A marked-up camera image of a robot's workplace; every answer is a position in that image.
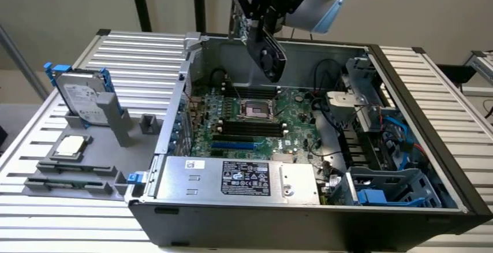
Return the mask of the green motherboard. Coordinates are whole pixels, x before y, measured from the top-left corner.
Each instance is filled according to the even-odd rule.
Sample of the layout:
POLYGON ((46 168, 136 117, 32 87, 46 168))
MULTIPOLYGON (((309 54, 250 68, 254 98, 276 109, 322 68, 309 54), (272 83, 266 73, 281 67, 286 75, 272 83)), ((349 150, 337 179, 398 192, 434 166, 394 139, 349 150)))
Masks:
POLYGON ((244 120, 238 114, 238 103, 244 98, 228 98, 222 95, 226 87, 201 86, 190 97, 190 118, 193 123, 193 142, 190 155, 194 157, 272 160, 272 154, 288 153, 294 156, 294 163, 314 163, 313 155, 320 146, 316 125, 320 99, 302 88, 276 88, 277 95, 273 120, 244 120), (213 135, 222 135, 216 128, 224 121, 248 121, 280 123, 284 127, 282 137, 253 136, 256 150, 221 150, 210 148, 213 135))

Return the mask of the black expansion slot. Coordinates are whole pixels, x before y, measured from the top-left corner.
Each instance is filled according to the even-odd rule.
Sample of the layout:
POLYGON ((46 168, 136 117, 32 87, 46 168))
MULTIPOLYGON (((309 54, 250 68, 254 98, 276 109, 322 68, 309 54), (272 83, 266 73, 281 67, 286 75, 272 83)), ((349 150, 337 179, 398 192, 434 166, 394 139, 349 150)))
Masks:
POLYGON ((252 136, 238 136, 238 135, 213 135, 212 140, 218 142, 246 142, 246 143, 254 142, 252 136))

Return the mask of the black stand pole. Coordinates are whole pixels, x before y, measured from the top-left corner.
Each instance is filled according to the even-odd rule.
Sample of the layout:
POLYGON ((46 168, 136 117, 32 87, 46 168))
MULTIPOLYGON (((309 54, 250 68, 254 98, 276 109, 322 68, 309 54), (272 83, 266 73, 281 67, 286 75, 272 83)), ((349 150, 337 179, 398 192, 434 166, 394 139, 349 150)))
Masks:
POLYGON ((146 0, 134 0, 137 18, 142 32, 152 32, 150 17, 146 7, 146 0))
POLYGON ((193 0, 196 31, 206 32, 205 0, 193 0))

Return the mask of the grey parts rack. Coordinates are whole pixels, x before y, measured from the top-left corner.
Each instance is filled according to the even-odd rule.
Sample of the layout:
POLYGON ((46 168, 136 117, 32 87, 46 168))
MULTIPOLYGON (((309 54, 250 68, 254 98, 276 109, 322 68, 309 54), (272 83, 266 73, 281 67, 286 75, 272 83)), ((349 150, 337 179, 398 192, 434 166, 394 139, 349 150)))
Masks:
POLYGON ((26 176, 26 179, 34 177, 108 182, 112 192, 61 188, 53 188, 48 191, 29 189, 24 185, 24 195, 116 201, 124 199, 128 176, 149 167, 158 138, 157 135, 144 134, 140 124, 142 119, 148 117, 161 123, 160 117, 153 113, 133 114, 132 110, 126 109, 125 114, 130 143, 129 146, 122 147, 108 126, 82 127, 78 116, 72 115, 65 109, 61 115, 62 131, 48 153, 38 160, 34 172, 26 176), (52 155, 54 149, 61 139, 68 135, 85 137, 86 142, 81 152, 73 158, 54 157, 52 155))

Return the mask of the black graphics card with fan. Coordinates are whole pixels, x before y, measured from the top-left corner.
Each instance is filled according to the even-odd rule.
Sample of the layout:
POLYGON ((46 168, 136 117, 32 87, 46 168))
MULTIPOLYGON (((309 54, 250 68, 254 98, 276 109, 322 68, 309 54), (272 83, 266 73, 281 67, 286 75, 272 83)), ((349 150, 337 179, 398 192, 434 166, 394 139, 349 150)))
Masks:
POLYGON ((228 39, 238 39, 249 56, 272 83, 277 83, 286 64, 285 50, 274 36, 265 30, 262 20, 248 19, 238 4, 232 1, 228 39))

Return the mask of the grey metal frame pole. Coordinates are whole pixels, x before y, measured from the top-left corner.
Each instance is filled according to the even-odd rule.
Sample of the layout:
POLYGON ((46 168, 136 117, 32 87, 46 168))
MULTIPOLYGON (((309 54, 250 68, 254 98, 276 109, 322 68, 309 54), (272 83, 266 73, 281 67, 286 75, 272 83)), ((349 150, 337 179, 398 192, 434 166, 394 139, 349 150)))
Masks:
POLYGON ((30 87, 33 88, 37 96, 44 101, 48 98, 48 90, 45 89, 40 78, 37 77, 33 69, 30 68, 29 64, 26 63, 21 52, 17 49, 17 46, 8 35, 6 30, 4 29, 2 25, 0 24, 0 45, 2 46, 9 58, 12 59, 13 63, 16 64, 18 70, 21 71, 30 87))

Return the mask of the hard disk in blue caddy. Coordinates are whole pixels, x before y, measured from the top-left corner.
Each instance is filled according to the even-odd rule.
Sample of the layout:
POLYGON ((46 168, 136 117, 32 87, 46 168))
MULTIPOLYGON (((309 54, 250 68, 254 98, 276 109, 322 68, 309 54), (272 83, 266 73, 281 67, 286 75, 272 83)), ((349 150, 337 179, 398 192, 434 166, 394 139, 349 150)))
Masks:
POLYGON ((50 84, 61 94, 61 98, 72 115, 82 119, 86 125, 106 126, 108 121, 96 101, 100 93, 114 92, 109 71, 73 68, 48 62, 44 71, 50 84))

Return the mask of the blue expansion slot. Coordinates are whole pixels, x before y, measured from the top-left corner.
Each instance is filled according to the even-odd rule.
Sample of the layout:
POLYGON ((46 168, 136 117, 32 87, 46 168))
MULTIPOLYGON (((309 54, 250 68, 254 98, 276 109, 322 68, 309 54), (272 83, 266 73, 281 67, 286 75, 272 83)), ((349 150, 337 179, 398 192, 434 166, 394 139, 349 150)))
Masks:
POLYGON ((221 150, 256 150, 256 144, 248 142, 212 142, 210 148, 221 150))

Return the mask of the metal CPU socket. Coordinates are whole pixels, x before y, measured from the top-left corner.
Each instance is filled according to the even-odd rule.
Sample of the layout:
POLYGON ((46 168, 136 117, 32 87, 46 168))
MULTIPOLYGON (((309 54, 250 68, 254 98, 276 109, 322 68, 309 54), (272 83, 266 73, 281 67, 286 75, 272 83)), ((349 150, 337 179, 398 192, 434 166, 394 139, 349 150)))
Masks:
POLYGON ((273 120, 274 119, 274 99, 242 99, 238 103, 238 118, 273 120))

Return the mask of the silver CPU chip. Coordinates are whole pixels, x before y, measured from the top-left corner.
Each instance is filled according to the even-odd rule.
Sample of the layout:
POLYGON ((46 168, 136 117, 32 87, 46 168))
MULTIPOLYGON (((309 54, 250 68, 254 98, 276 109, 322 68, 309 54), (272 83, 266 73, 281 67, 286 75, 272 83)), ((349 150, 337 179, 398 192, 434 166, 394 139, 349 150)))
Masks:
POLYGON ((61 139, 52 155, 54 157, 76 157, 76 155, 81 152, 85 142, 86 140, 84 136, 65 136, 61 139))

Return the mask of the grey disk bay cage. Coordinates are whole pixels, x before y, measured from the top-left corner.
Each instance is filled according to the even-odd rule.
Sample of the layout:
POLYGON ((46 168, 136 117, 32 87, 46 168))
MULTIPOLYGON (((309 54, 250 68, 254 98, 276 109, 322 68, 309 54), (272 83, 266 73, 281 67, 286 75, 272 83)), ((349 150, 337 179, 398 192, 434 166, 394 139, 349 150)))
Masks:
POLYGON ((350 206, 441 208, 426 175, 418 169, 398 171, 350 167, 338 183, 350 206))

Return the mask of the black RAM slot bank with white clips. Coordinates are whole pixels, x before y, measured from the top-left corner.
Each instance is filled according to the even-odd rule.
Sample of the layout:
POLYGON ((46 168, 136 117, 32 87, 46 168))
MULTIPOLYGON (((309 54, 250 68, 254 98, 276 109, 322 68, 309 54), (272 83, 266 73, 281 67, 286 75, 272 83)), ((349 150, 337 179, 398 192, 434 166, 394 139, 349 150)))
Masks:
POLYGON ((284 127, 280 123, 224 121, 216 125, 222 135, 282 137, 284 127))

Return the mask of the metal drive bracket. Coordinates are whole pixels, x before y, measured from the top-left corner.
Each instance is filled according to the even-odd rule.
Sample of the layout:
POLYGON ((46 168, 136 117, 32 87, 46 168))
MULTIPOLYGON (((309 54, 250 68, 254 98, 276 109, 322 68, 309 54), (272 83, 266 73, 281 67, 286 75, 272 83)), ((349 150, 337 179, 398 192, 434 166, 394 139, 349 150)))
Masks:
POLYGON ((398 114, 382 87, 372 60, 350 58, 341 69, 334 90, 326 92, 329 111, 342 128, 378 132, 382 130, 384 116, 398 114))

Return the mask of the black RAM slot bank of four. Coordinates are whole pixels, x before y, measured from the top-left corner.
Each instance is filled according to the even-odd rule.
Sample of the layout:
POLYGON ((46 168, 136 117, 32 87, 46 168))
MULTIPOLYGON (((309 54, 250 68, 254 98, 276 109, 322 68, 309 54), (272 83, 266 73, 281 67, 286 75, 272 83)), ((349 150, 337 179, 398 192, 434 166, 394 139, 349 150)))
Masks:
POLYGON ((228 98, 273 99, 277 95, 276 88, 236 87, 225 88, 222 95, 228 98))

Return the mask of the silver power supply with label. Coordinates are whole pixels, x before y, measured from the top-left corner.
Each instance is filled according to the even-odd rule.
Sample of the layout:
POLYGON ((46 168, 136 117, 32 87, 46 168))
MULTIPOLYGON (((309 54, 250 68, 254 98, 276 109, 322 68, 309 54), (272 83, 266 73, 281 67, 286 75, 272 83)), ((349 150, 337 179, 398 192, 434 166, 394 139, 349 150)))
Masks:
POLYGON ((312 165, 205 157, 166 158, 156 198, 238 206, 320 204, 312 165))

